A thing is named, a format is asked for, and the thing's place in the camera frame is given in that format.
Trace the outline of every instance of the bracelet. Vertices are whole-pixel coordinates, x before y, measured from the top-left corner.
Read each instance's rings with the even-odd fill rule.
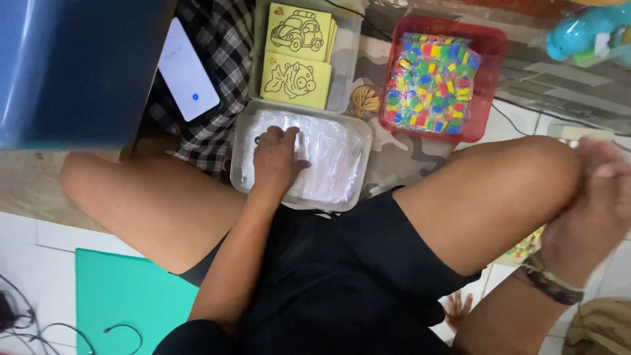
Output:
[[[534,288],[541,291],[554,302],[572,306],[583,300],[583,289],[573,287],[553,273],[546,271],[543,264],[534,254],[523,261],[519,270],[532,282]]]

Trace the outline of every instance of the red plastic basket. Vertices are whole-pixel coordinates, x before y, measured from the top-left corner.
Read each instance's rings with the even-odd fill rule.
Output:
[[[400,44],[403,34],[406,32],[422,33],[425,35],[445,35],[471,39],[469,47],[482,56],[480,68],[473,81],[473,98],[471,100],[471,117],[464,120],[463,131],[459,135],[447,135],[443,133],[422,133],[406,131],[391,126],[385,120],[386,93],[390,79],[392,64],[401,52],[403,45]],[[384,80],[384,88],[381,90],[381,107],[379,108],[379,124],[393,132],[402,132],[415,136],[426,136],[454,142],[473,143],[484,135],[487,128],[488,114],[491,111],[491,103],[495,95],[497,80],[504,61],[506,50],[506,34],[497,29],[485,26],[470,25],[458,21],[445,20],[420,15],[408,15],[399,21],[392,35],[392,47],[390,48],[390,59],[388,60],[388,70]]]

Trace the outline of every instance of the hand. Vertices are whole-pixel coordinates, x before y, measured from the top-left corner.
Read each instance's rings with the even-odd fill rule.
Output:
[[[447,308],[444,308],[445,322],[447,322],[447,325],[454,334],[458,333],[458,329],[463,324],[464,317],[471,313],[471,303],[473,303],[473,295],[468,294],[463,306],[460,290],[447,296]]]
[[[270,126],[261,134],[259,146],[254,149],[253,190],[265,191],[280,202],[300,171],[311,165],[306,160],[294,161],[293,147],[299,132],[297,127],[285,132],[280,127]]]
[[[631,165],[609,142],[580,140],[585,182],[576,201],[550,222],[538,256],[550,272],[583,287],[631,227]]]

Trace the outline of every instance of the human leg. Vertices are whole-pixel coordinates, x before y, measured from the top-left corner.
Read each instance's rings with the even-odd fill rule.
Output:
[[[554,218],[579,178],[570,147],[529,136],[467,148],[393,198],[436,256],[469,275]]]
[[[246,198],[169,155],[114,163],[71,153],[61,181],[86,214],[174,274],[195,266],[219,243]]]

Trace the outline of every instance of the car drawing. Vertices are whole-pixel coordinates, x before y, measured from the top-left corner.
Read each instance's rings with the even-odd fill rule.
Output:
[[[317,52],[324,40],[316,14],[310,11],[296,10],[285,21],[272,30],[271,41],[276,47],[282,45],[298,52],[301,48],[311,48]]]

